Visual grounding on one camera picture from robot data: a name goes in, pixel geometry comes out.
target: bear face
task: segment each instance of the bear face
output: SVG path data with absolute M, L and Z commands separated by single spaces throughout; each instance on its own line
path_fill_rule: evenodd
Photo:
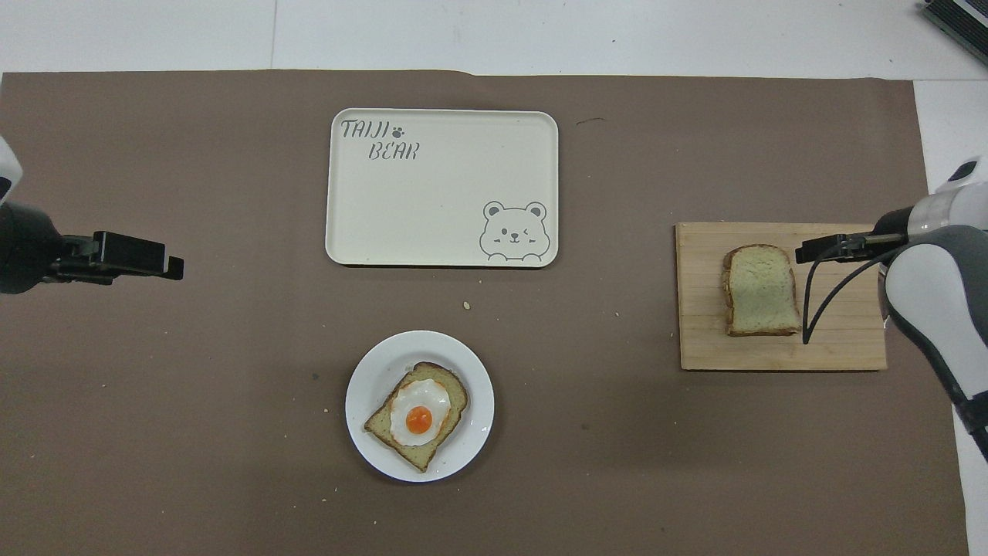
M 542 260 L 549 251 L 542 203 L 506 209 L 498 201 L 491 201 L 484 206 L 484 218 L 487 224 L 480 236 L 480 249 L 488 260 Z

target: bread crust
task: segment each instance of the bread crust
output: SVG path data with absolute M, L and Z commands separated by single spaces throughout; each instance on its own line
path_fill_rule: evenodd
M 412 380 L 409 379 L 409 377 L 413 373 L 418 371 L 421 365 L 427 365 L 436 369 L 442 369 L 443 371 L 446 371 L 446 374 L 449 375 L 450 379 L 455 382 L 455 387 L 460 391 L 462 391 L 462 395 L 463 395 L 463 406 L 462 408 L 460 408 L 459 412 L 454 416 L 452 414 L 453 408 L 451 408 L 450 409 L 451 414 L 447 416 L 447 419 L 451 419 L 451 418 L 455 419 L 453 426 L 446 428 L 446 424 L 443 423 L 443 426 L 440 428 L 439 435 L 437 435 L 436 438 L 427 442 L 426 444 L 423 444 L 423 446 L 430 446 L 432 450 L 428 458 L 426 459 L 425 465 L 419 465 L 408 456 L 405 450 L 411 446 L 404 446 L 402 444 L 399 444 L 394 440 L 394 438 L 391 437 L 390 433 L 385 434 L 382 431 L 374 430 L 374 428 L 371 425 L 371 422 L 374 420 L 374 418 L 382 413 L 388 415 L 388 422 L 390 422 L 391 401 L 394 400 L 394 397 L 398 395 L 398 390 L 400 390 L 401 387 L 405 386 L 410 382 L 413 382 Z M 444 385 L 444 386 L 446 386 L 447 390 L 450 390 L 452 385 Z M 442 365 L 433 363 L 431 361 L 420 361 L 415 364 L 415 366 L 412 368 L 411 371 L 408 371 L 407 373 L 405 373 L 405 376 L 401 377 L 401 380 L 399 380 L 398 383 L 394 385 L 394 388 L 391 390 L 391 393 L 388 394 L 387 398 L 384 399 L 384 403 L 381 404 L 381 406 L 373 414 L 371 414 L 370 417 L 368 417 L 368 419 L 364 422 L 364 430 L 373 434 L 374 436 L 377 437 L 378 440 L 384 442 L 392 449 L 394 449 L 394 451 L 398 452 L 398 455 L 404 458 L 405 461 L 407 461 L 408 463 L 415 466 L 415 468 L 418 469 L 421 473 L 425 473 L 426 469 L 429 468 L 429 464 L 432 462 L 433 458 L 436 457 L 436 453 L 439 451 L 440 446 L 443 445 L 443 442 L 445 442 L 446 439 L 449 438 L 450 434 L 452 434 L 453 431 L 456 430 L 456 427 L 459 426 L 459 421 L 462 416 L 462 412 L 469 405 L 469 401 L 470 401 L 470 397 L 469 397 L 469 393 L 466 390 L 466 387 L 463 386 L 463 383 L 459 381 L 459 377 L 457 377 L 453 371 L 447 369 Z
M 723 272 L 721 273 L 721 284 L 723 286 L 725 297 L 727 298 L 727 327 L 726 332 L 729 336 L 734 337 L 744 337 L 744 336 L 790 336 L 798 333 L 802 330 L 802 326 L 785 326 L 781 328 L 766 328 L 764 330 L 758 330 L 754 332 L 742 332 L 734 329 L 734 296 L 731 294 L 731 265 L 734 263 L 734 256 L 737 255 L 743 249 L 750 247 L 767 247 L 774 249 L 782 254 L 787 263 L 786 268 L 789 271 L 789 278 L 792 281 L 792 308 L 799 315 L 799 305 L 796 304 L 796 277 L 792 272 L 792 260 L 789 259 L 789 255 L 779 248 L 777 245 L 772 245 L 769 243 L 749 243 L 747 245 L 741 245 L 736 249 L 731 249 L 726 255 L 724 255 L 723 260 Z

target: toast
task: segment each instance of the toast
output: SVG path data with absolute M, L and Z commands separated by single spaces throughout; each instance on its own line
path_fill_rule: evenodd
M 446 387 L 450 396 L 450 414 L 443 422 L 439 434 L 431 441 L 421 446 L 405 446 L 399 444 L 391 437 L 391 401 L 397 396 L 398 390 L 406 384 L 417 380 L 433 379 Z M 466 388 L 459 382 L 456 375 L 449 369 L 443 368 L 436 363 L 422 361 L 415 364 L 400 381 L 395 385 L 394 390 L 388 395 L 384 403 L 371 415 L 364 423 L 364 430 L 376 436 L 381 442 L 394 448 L 398 455 L 405 458 L 408 463 L 415 466 L 420 472 L 425 473 L 440 445 L 446 441 L 450 433 L 459 424 L 459 419 L 468 403 Z
M 802 329 L 792 263 L 774 245 L 755 243 L 724 256 L 727 334 L 788 336 Z

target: round plate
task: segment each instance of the round plate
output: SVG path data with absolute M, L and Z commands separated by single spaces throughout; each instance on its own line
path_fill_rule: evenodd
M 368 417 L 420 361 L 452 370 L 468 396 L 459 424 L 440 445 L 425 473 L 364 430 Z M 439 332 L 412 330 L 386 339 L 361 359 L 347 387 L 346 413 L 350 437 L 368 463 L 395 479 L 427 483 L 459 471 L 483 447 L 494 421 L 494 388 L 487 369 L 469 347 Z

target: egg white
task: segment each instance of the egg white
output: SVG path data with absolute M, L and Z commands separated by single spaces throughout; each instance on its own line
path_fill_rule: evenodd
M 412 432 L 405 423 L 408 412 L 418 406 L 425 407 L 433 416 L 432 425 L 422 434 Z M 431 378 L 410 382 L 391 401 L 391 437 L 403 446 L 427 444 L 439 435 L 449 414 L 450 394 L 446 387 Z

